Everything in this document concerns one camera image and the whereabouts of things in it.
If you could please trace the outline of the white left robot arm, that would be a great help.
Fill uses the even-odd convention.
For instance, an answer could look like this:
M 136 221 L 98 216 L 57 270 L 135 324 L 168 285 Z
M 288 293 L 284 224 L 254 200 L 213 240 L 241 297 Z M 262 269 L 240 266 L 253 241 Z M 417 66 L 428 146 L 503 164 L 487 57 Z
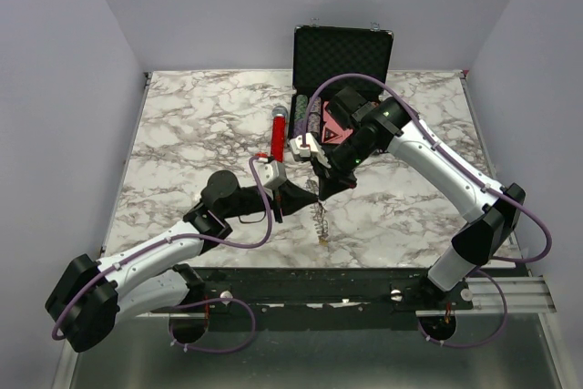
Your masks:
M 255 183 L 243 187 L 229 170 L 214 172 L 200 199 L 168 230 L 138 246 L 97 260 L 82 254 L 65 268 L 45 303 L 54 321 L 51 337 L 82 353 L 104 340 L 116 324 L 143 312 L 195 310 L 202 290 L 181 263 L 220 245 L 251 250 L 269 239 L 274 222 L 317 202 L 316 194 L 287 180 L 273 164 L 251 166 Z M 256 243 L 228 241 L 230 218 L 262 212 L 265 235 Z

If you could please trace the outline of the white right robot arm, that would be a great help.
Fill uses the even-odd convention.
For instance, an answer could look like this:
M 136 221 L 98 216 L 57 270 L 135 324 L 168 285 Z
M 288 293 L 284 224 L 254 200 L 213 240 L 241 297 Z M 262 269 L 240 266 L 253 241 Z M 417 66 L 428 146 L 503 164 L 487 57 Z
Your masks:
M 428 180 L 465 220 L 418 289 L 425 306 L 442 307 L 452 298 L 452 289 L 474 268 L 487 264 L 514 231 L 520 216 L 516 205 L 524 202 L 525 191 L 516 183 L 505 187 L 482 175 L 450 148 L 440 153 L 437 136 L 393 97 L 374 103 L 346 87 L 325 110 L 351 134 L 312 162 L 321 200 L 355 188 L 355 169 L 374 152 L 387 151 Z

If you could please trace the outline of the round metal keyring disc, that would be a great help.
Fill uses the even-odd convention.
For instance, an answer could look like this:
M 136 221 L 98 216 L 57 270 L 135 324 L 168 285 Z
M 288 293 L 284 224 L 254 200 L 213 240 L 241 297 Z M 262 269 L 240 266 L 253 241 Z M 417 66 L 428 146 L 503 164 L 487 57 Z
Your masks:
M 305 183 L 305 188 L 312 194 L 318 194 L 319 185 L 315 180 L 308 179 Z M 325 238 L 328 240 L 328 221 L 326 219 L 326 209 L 324 208 L 323 203 L 317 200 L 311 205 L 311 211 L 318 239 Z

